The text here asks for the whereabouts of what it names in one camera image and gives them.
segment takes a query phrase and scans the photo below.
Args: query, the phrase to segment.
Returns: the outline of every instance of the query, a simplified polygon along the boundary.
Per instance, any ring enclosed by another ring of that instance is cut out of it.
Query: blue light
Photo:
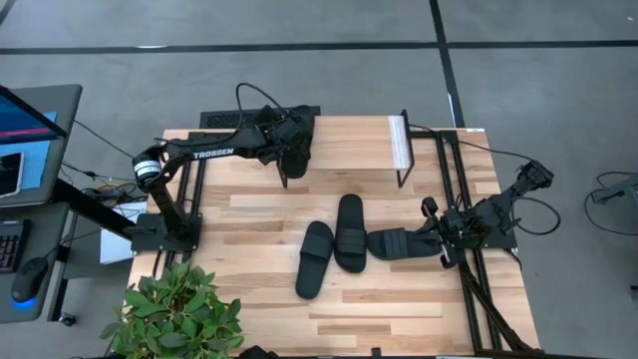
[[[24,302],[17,302],[15,299],[11,298],[11,302],[13,302],[13,306],[18,309],[31,309],[33,305],[36,303],[36,298],[33,297]]]

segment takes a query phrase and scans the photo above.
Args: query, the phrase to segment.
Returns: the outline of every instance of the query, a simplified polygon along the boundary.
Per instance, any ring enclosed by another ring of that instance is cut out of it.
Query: wooden tabletop
[[[186,138],[187,133],[168,130],[163,136]],[[483,132],[459,130],[459,137],[487,146]],[[381,347],[384,355],[473,352],[459,272],[443,269],[437,256],[383,261],[369,254],[360,274],[347,273],[332,260],[316,299],[295,294],[306,226],[322,220],[334,230],[341,195],[363,199],[368,231],[421,226],[424,196],[433,196],[445,209],[434,141],[414,139],[413,146],[416,165],[403,188],[397,188],[392,171],[317,170],[292,179],[284,189],[274,164],[264,167],[238,157],[207,162],[200,208],[204,226],[192,260],[216,272],[222,300],[241,299],[243,347],[260,345],[279,355],[370,355],[373,347]],[[473,202],[499,192],[490,153],[464,145],[461,150]],[[451,152],[449,158],[455,180]],[[187,193],[192,193],[196,168]],[[178,182],[179,176],[168,185],[173,195]],[[157,211],[152,203],[150,211]],[[483,253],[494,304],[525,342],[537,346],[518,265],[501,250]],[[130,283],[151,275],[155,260],[154,252],[139,254]],[[488,347],[484,313],[478,303],[477,308]]]

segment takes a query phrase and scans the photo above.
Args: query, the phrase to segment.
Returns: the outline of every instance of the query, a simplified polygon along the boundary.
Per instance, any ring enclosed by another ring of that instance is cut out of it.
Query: concrete floor
[[[445,0],[441,8],[449,41],[638,39],[634,0]],[[426,0],[17,0],[0,25],[0,48],[435,39]],[[493,148],[526,154],[555,173],[552,188],[534,196],[560,211],[562,227],[545,237],[516,234],[542,347],[634,358],[638,310],[629,286],[638,283],[638,240],[593,228],[582,204],[598,173],[638,171],[638,48],[452,50],[451,56],[467,126],[486,128]],[[321,105],[326,114],[407,109],[416,124],[452,123],[437,50],[0,56],[0,81],[83,85],[78,120],[131,153],[164,128],[197,127],[201,111],[233,109],[233,87],[241,81],[284,106]],[[258,107],[263,100],[246,92],[245,103]],[[66,160],[132,175],[129,159],[81,128],[73,130]],[[501,185],[509,185],[520,161],[494,160]],[[521,204],[517,214],[529,227],[551,225],[531,205]],[[592,214],[638,231],[622,200]],[[73,328],[0,326],[0,358],[101,355],[107,343],[97,337],[127,277],[124,268],[119,276],[72,281],[64,310],[80,316]],[[34,336],[42,345],[32,344]]]

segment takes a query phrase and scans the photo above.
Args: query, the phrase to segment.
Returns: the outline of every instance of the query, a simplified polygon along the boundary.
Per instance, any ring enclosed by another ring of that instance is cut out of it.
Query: computer monitor
[[[0,145],[64,139],[54,122],[0,85]]]

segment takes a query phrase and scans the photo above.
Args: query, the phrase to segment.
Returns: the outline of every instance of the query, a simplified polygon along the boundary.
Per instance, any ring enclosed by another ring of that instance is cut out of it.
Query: potted plant
[[[113,338],[112,349],[127,359],[227,359],[230,348],[243,342],[237,314],[239,299],[219,301],[205,274],[187,261],[166,269],[160,280],[142,277],[131,286],[124,306],[116,306],[118,321],[101,338]]]

